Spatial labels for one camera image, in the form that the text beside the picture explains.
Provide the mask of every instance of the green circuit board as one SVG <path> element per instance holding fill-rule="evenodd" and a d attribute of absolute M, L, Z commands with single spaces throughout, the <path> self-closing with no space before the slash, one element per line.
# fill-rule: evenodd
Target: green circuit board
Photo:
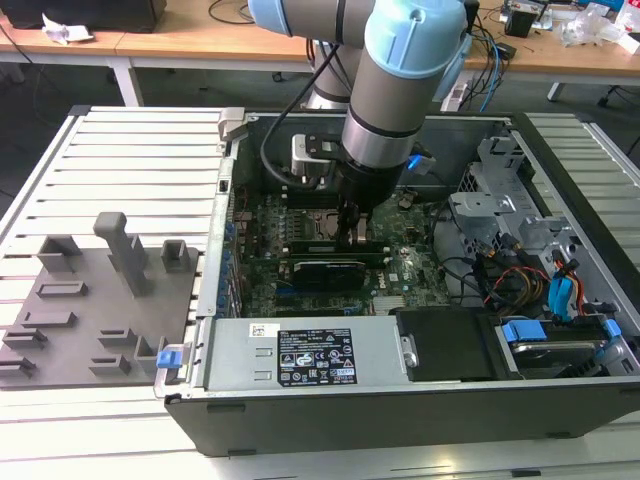
<path fill-rule="evenodd" d="M 424 205 L 401 208 L 401 192 L 380 205 L 369 222 L 371 241 L 388 245 L 384 268 L 367 268 L 362 288 L 300 292 L 292 284 L 296 260 L 283 254 L 292 241 L 330 241 L 331 209 L 293 209 L 276 196 L 260 198 L 235 216 L 245 317 L 386 315 L 402 306 L 448 305 L 446 284 L 425 243 Z"/>

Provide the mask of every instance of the power supply label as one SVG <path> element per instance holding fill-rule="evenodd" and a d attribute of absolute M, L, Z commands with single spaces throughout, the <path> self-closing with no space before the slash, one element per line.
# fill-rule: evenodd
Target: power supply label
<path fill-rule="evenodd" d="M 283 387 L 358 383 L 351 329 L 280 330 L 278 383 Z"/>

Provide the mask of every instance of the white table leg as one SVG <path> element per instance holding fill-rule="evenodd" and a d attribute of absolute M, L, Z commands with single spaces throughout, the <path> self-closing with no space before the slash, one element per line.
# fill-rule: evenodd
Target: white table leg
<path fill-rule="evenodd" d="M 116 75 L 118 87 L 124 104 L 127 107 L 142 107 L 144 101 L 140 93 L 138 85 L 138 77 L 134 68 L 131 66 L 131 60 L 128 57 L 115 57 L 110 60 L 110 66 Z"/>
<path fill-rule="evenodd" d="M 562 90 L 564 90 L 565 85 L 565 83 L 554 83 L 551 90 L 549 90 L 549 93 L 547 93 L 547 100 L 550 102 L 558 100 L 558 97 L 562 93 Z"/>
<path fill-rule="evenodd" d="M 460 72 L 455 85 L 451 88 L 449 94 L 442 101 L 440 107 L 441 112 L 457 112 L 462 103 L 462 99 L 467 92 L 467 88 L 473 82 L 475 71 L 463 70 Z"/>

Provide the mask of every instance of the light blue robot joint cap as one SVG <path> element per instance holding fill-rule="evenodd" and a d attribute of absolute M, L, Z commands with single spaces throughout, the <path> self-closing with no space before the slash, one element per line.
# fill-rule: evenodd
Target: light blue robot joint cap
<path fill-rule="evenodd" d="M 365 46 L 388 73 L 427 78 L 451 62 L 465 26 L 460 0 L 377 0 L 365 28 Z"/>
<path fill-rule="evenodd" d="M 291 36 L 282 0 L 249 0 L 249 11 L 259 27 Z"/>

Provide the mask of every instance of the white sticker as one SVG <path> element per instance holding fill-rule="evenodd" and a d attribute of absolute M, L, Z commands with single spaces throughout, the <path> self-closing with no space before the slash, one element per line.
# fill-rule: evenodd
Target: white sticker
<path fill-rule="evenodd" d="M 279 323 L 250 323 L 250 337 L 277 337 L 280 330 Z"/>

